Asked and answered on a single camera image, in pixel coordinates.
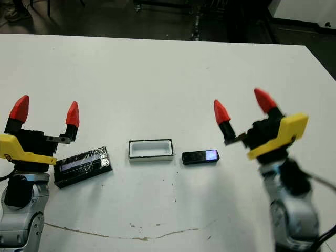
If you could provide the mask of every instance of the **metal stand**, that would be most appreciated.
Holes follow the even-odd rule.
[[[211,8],[208,7],[206,4],[202,7],[200,7],[198,9],[198,12],[196,14],[196,18],[195,18],[195,23],[194,23],[194,28],[193,31],[191,33],[191,40],[192,41],[199,41],[200,40],[200,22],[201,22],[201,18],[204,15],[212,15],[212,16],[219,16],[219,17],[223,17],[225,13],[225,9],[224,8]]]
[[[83,0],[79,0],[79,1],[82,4],[82,6],[85,7],[84,1]],[[30,3],[30,7],[32,9],[34,9],[34,1],[33,0],[29,0],[29,3]],[[51,16],[51,0],[48,0],[47,3],[48,3],[47,13],[48,13],[48,17],[50,17]]]
[[[192,6],[186,1],[184,4],[173,4],[167,2],[158,2],[158,1],[151,1],[151,0],[133,0],[135,5],[136,12],[139,12],[142,8],[142,5],[155,5],[155,6],[162,6],[162,7],[169,7],[169,8],[179,8],[179,9],[188,9],[189,14],[193,14]]]

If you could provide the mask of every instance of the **white table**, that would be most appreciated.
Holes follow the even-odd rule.
[[[49,169],[45,221],[99,235],[45,225],[40,251],[272,251],[258,164],[242,144],[224,146],[213,113],[219,99],[236,133],[247,130],[264,117],[255,87],[283,112],[310,116],[291,156],[336,181],[336,82],[304,46],[0,35],[0,57],[1,131],[24,94],[24,128],[48,135],[64,132],[76,100],[76,142],[59,145],[56,157],[105,145],[112,159],[113,173],[61,190]],[[171,163],[129,163],[129,140],[162,138],[173,140]],[[182,152],[206,149],[218,149],[216,165],[182,165]],[[12,170],[0,165],[1,176]],[[324,231],[336,221],[336,198],[314,184],[314,201]]]

